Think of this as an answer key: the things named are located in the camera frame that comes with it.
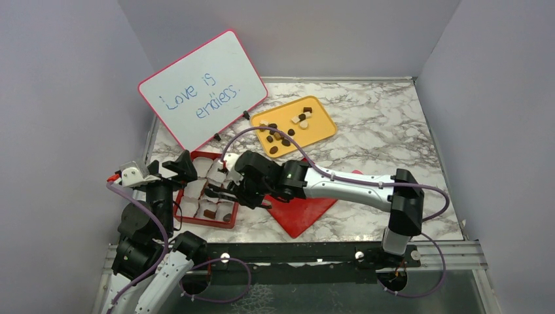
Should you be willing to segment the black tweezers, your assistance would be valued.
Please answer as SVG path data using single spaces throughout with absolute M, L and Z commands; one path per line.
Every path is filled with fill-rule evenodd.
M 215 186 L 214 184 L 208 184 L 204 188 L 204 194 L 210 198 L 217 198 L 231 202 L 237 201 L 235 194 L 232 191 L 220 186 Z

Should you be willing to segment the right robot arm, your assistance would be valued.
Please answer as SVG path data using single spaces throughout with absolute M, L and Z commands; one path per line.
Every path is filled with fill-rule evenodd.
M 224 155 L 224 167 L 232 178 L 229 189 L 249 208 L 265 207 L 265 198 L 281 203 L 292 200 L 334 199 L 367 205 L 389 213 L 378 259 L 394 266 L 403 259 L 408 242 L 421 234 L 425 193 L 411 172 L 361 175 L 318 167 L 308 160 L 278 164 L 250 150 Z

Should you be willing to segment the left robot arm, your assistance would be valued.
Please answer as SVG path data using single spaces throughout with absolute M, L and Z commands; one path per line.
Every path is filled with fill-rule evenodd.
M 206 259 L 206 241 L 185 232 L 172 241 L 173 193 L 198 178 L 190 152 L 174 161 L 128 162 L 107 179 L 107 188 L 129 201 L 102 313 L 158 313 L 187 271 Z

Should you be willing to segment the brown square chocolate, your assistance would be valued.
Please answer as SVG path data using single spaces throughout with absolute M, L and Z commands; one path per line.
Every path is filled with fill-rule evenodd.
M 209 219 L 216 219 L 217 212 L 209 209 L 204 210 L 203 216 Z

